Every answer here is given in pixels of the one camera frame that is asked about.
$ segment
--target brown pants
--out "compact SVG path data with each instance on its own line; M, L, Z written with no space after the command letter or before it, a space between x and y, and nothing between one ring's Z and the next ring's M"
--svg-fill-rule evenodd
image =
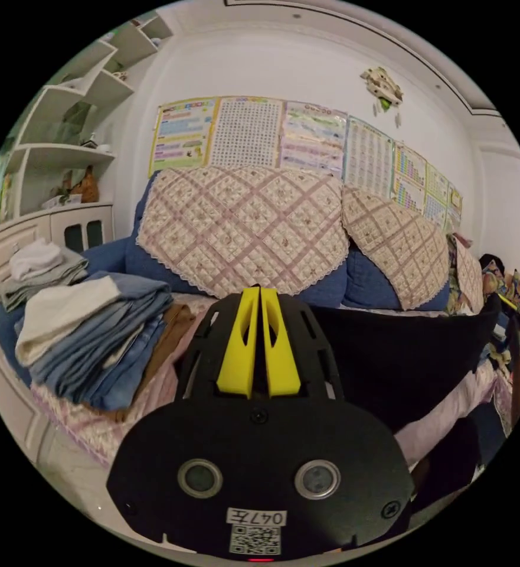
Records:
M169 307L169 309L163 314L165 329L153 348L152 356L143 371L142 381L134 394L132 405L150 383L151 379L156 375L167 357L176 349L179 341L189 330L194 320L195 316L191 314L189 307L182 304L172 304L171 307ZM127 418L130 411L130 408L105 411L93 408L87 403L83 403L83 406L93 413L102 415L116 423L122 423Z

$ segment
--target floor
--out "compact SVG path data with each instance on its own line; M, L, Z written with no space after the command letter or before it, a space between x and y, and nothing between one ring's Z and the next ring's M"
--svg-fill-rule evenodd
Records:
M218 560L210 556L196 555L188 549L177 547L165 541L158 545L134 531L126 524L110 496L106 491L106 477L108 470L96 462L90 455L80 449L63 431L50 426L45 437L44 447L40 453L37 464L39 472L70 504L83 512L92 521L114 533L117 537L132 543L150 553L161 555L180 562L190 562L191 565L203 567L214 567L228 565L224 560ZM444 507L448 506L457 494L449 495L447 498L435 503L412 518L410 529L413 530L423 523L429 521ZM361 551L345 552L341 554L341 560L345 561L357 555L363 555L371 551L365 548ZM309 559L310 567L322 567L332 565L337 561L337 555L321 555ZM304 562L289 562L289 565L305 565Z
M172 549L193 553L165 542L158 546L133 532L126 524L106 491L108 470L80 449L65 433L53 428L48 447L37 464L38 471L70 504L100 526L159 550Z

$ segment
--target cabinet drawer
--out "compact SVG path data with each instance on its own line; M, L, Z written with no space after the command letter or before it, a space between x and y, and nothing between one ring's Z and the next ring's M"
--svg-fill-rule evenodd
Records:
M18 223L0 232L0 282L10 276L9 260L12 255L38 238L51 240L49 215Z
M48 419L16 377L0 348L0 415L26 457L37 462Z
M114 240L112 205L53 213L50 219L51 240L75 252Z

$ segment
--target label sticker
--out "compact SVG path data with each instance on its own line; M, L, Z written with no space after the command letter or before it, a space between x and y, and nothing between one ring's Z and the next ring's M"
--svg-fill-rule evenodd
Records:
M275 526L232 526L230 553L281 555L281 528Z
M228 508L226 523L237 526L275 526L283 527L287 522L287 510L245 510Z

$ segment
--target camera lens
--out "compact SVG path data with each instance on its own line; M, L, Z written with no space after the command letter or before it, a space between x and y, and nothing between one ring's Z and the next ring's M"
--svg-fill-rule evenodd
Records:
M193 498L210 498L223 485L223 476L216 465L204 459L192 459L182 464L177 473L181 490Z
M303 465L295 475L295 488L304 498L320 500L333 494L341 480L341 475L333 463L317 460Z

